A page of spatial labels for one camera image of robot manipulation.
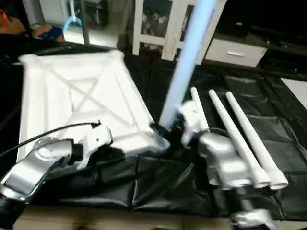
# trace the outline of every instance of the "black tarp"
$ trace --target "black tarp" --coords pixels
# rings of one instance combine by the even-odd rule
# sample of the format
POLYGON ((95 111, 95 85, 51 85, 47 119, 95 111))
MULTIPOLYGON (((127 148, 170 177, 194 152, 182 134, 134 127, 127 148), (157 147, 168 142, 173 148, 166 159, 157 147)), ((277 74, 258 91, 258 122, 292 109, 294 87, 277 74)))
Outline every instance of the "black tarp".
MULTIPOLYGON (((1 150, 6 150, 18 142, 20 113, 12 111, 18 111, 21 102, 23 68, 13 65, 17 57, 24 53, 44 55, 103 50, 6 35, 0 35, 0 41, 0 96, 3 100, 0 117, 1 121, 6 120, 3 126, 0 123, 1 150)), ((174 63, 132 55, 125 56, 125 63, 157 121, 174 63)), ((286 174, 289 186, 277 192, 267 190, 256 205, 269 209, 275 219, 307 220, 307 111, 280 77, 282 75, 205 65, 195 69, 190 85, 198 89, 210 127, 224 128, 208 90, 215 89, 227 108, 224 93, 231 90, 276 164, 286 174)), ((0 158, 2 174, 14 163, 15 157, 16 153, 12 153, 0 158)), ((195 152, 182 149, 158 156, 145 153, 125 157, 121 153, 104 153, 102 159, 93 160, 85 170, 47 182, 34 202, 201 216, 226 215, 221 191, 208 184, 205 161, 195 152)))

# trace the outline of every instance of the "white tube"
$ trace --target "white tube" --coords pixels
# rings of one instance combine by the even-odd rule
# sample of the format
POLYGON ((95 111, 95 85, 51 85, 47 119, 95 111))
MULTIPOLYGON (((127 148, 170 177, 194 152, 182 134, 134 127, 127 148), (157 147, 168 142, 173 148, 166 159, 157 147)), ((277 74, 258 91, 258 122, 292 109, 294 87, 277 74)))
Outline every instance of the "white tube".
POLYGON ((257 159, 271 180, 270 189, 282 189, 287 187, 289 183, 286 177, 284 176, 283 172, 277 168, 274 160, 265 148, 263 142, 249 122, 233 94, 231 92, 227 92, 226 97, 232 109, 234 110, 236 117, 239 120, 239 123, 242 126, 248 141, 250 142, 250 145, 257 155, 257 159))
POLYGON ((250 168, 250 172, 252 174, 252 179, 254 181, 255 188, 262 188, 268 186, 270 184, 270 179, 267 176, 266 172, 263 168, 260 167, 258 161, 256 160, 254 154, 248 147, 247 143, 244 141, 241 133, 237 129, 230 115, 224 108, 222 102, 219 97, 216 95, 214 90, 209 90, 209 95, 213 104, 221 117, 236 149, 238 150, 240 156, 245 160, 250 168))
POLYGON ((214 12, 216 0, 198 0, 188 26, 188 33, 176 65, 159 124, 171 129, 190 82, 202 40, 214 12))
POLYGON ((206 130, 209 128, 209 126, 208 126, 207 119, 206 119, 205 113, 201 105, 200 97, 198 96, 197 89, 195 87, 191 88, 191 96, 192 96, 192 100, 195 102, 197 111, 201 113, 201 116, 202 116, 202 119, 200 122, 200 129, 206 130))

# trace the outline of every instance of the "glass cabinet door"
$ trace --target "glass cabinet door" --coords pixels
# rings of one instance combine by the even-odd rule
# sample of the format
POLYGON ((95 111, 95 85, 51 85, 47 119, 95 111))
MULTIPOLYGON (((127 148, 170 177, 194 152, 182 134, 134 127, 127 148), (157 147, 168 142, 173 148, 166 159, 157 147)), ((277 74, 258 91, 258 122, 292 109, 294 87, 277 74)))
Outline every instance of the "glass cabinet door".
POLYGON ((173 2, 144 0, 141 34, 165 38, 173 2))

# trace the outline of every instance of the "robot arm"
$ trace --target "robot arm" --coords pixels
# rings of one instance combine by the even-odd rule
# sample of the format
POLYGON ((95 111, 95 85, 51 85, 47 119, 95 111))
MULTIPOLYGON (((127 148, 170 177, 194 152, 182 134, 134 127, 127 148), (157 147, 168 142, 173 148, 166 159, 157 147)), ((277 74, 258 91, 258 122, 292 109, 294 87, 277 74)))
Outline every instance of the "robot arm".
POLYGON ((236 230, 274 230, 269 211, 254 208, 250 188, 253 185, 250 168, 239 157, 230 138, 209 132, 201 103, 196 89, 191 89, 192 99, 180 107, 184 120, 184 132, 181 143, 189 147, 194 136, 197 143, 197 152, 205 157, 209 179, 216 182, 222 190, 223 197, 228 207, 231 226, 236 230))
POLYGON ((7 172, 0 183, 0 229, 11 229, 42 184, 55 174, 85 168, 90 156, 112 143, 110 130, 100 124, 78 143, 42 138, 7 172))

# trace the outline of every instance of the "white cabinet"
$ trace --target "white cabinet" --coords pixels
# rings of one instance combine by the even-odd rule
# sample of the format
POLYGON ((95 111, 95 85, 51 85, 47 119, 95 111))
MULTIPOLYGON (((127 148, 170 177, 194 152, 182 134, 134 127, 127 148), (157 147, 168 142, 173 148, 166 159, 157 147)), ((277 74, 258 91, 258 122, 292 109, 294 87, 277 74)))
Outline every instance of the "white cabinet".
MULTIPOLYGON (((174 60, 183 47, 186 29, 196 2, 197 0, 136 0, 133 54, 138 55, 142 49, 155 49, 161 52, 161 59, 174 60)), ((225 3, 226 0, 216 2, 199 50, 197 64, 201 64, 206 54, 225 3)))

